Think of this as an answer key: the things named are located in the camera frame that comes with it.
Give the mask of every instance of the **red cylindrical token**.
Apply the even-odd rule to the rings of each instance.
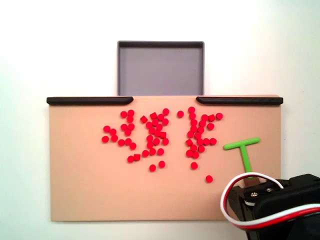
[[[130,143],[130,149],[131,150],[135,150],[136,149],[136,147],[137,147],[137,144],[135,144],[134,142],[132,142],[132,143]]]
[[[196,114],[190,113],[190,114],[189,114],[189,118],[190,118],[190,119],[195,119],[195,118],[196,118]]]
[[[113,135],[116,135],[117,134],[117,130],[115,130],[114,128],[110,129],[110,135],[113,136]]]
[[[189,107],[188,111],[189,113],[193,114],[195,112],[195,108],[193,106]]]
[[[101,138],[101,140],[102,140],[103,143],[107,143],[109,141],[109,137],[108,136],[103,136]]]
[[[120,116],[121,116],[122,118],[125,118],[127,115],[128,115],[128,114],[127,114],[126,111],[122,111],[122,112],[120,113]]]
[[[197,169],[197,168],[198,168],[198,164],[197,164],[196,162],[192,162],[192,163],[191,163],[191,168],[192,168],[193,170]]]
[[[194,159],[197,159],[197,158],[199,157],[199,153],[198,153],[197,151],[194,151],[194,152],[192,153],[192,157],[193,157]]]
[[[158,155],[163,155],[165,153],[165,150],[163,148],[158,149]]]
[[[208,175],[208,176],[205,177],[205,180],[206,180],[207,183],[212,183],[212,181],[214,179],[212,178],[212,176]]]
[[[190,121],[190,123],[191,123],[192,126],[195,126],[195,125],[197,125],[198,121],[195,120],[195,119],[192,119],[192,120]]]
[[[153,145],[157,146],[157,145],[159,145],[159,144],[160,144],[160,139],[156,137],[156,138],[153,140]]]
[[[128,115],[129,115],[129,116],[135,115],[135,111],[133,111],[133,110],[130,109],[130,110],[128,111]]]
[[[149,170],[150,170],[150,172],[154,172],[156,170],[156,168],[157,168],[156,165],[151,164],[149,167]]]
[[[164,139],[162,140],[162,144],[163,144],[163,145],[168,145],[168,144],[169,144],[169,139],[168,139],[168,138],[164,138]]]
[[[149,152],[150,152],[150,155],[153,156],[156,154],[157,151],[154,148],[150,148]]]
[[[178,111],[177,115],[179,118],[182,118],[185,114],[183,111]]]
[[[215,138],[210,138],[210,144],[211,145],[216,145],[217,140]]]
[[[169,114],[169,109],[168,108],[163,109],[162,113],[164,115],[168,115]]]
[[[148,143],[146,144],[146,147],[147,147],[148,149],[151,149],[151,148],[154,147],[154,144],[152,143],[152,141],[148,141]]]
[[[217,113],[217,114],[215,115],[215,117],[216,117],[216,119],[221,120],[221,119],[224,117],[224,115],[219,112],[219,113]]]
[[[197,145],[192,144],[191,147],[190,147],[190,149],[191,149],[193,152],[195,152],[195,151],[197,151],[198,147],[197,147]]]
[[[164,118],[163,120],[162,120],[162,124],[163,125],[168,125],[168,123],[169,123],[169,120],[167,119],[167,118]]]
[[[204,145],[209,145],[209,144],[210,144],[209,138],[203,139],[203,144],[204,144]]]
[[[110,131],[110,126],[104,126],[103,131],[108,133]]]
[[[112,142],[118,141],[118,136],[117,136],[117,135],[113,135],[113,136],[111,137],[111,141],[112,141]]]
[[[200,127],[204,127],[204,126],[206,126],[206,125],[207,125],[206,121],[201,120],[201,121],[199,122],[199,126],[200,126]]]
[[[201,146],[198,147],[198,152],[203,153],[205,151],[205,149],[206,148],[201,145]]]
[[[207,114],[203,114],[202,116],[201,116],[201,119],[203,120],[203,121],[207,121],[208,120],[208,115]]]
[[[123,140],[123,139],[119,139],[119,141],[118,141],[118,145],[119,145],[119,146],[123,146],[123,145],[125,145],[125,140]]]
[[[148,157],[149,156],[149,151],[148,150],[143,150],[142,151],[142,156],[145,157],[145,158]]]
[[[187,155],[189,158],[191,158],[193,154],[194,154],[194,152],[193,152],[192,150],[190,150],[190,149],[186,151],[186,155]]]
[[[210,123],[208,123],[208,126],[207,126],[207,127],[208,127],[209,130],[212,130],[212,129],[215,128],[215,125],[210,122]]]

